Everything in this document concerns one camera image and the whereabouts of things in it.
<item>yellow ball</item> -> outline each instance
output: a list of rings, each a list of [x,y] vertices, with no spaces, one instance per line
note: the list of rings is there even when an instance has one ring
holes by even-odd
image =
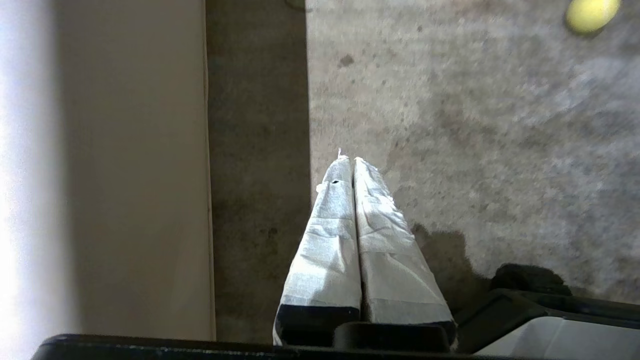
[[[620,0],[573,0],[566,23],[577,33],[587,34],[605,26],[620,8]]]

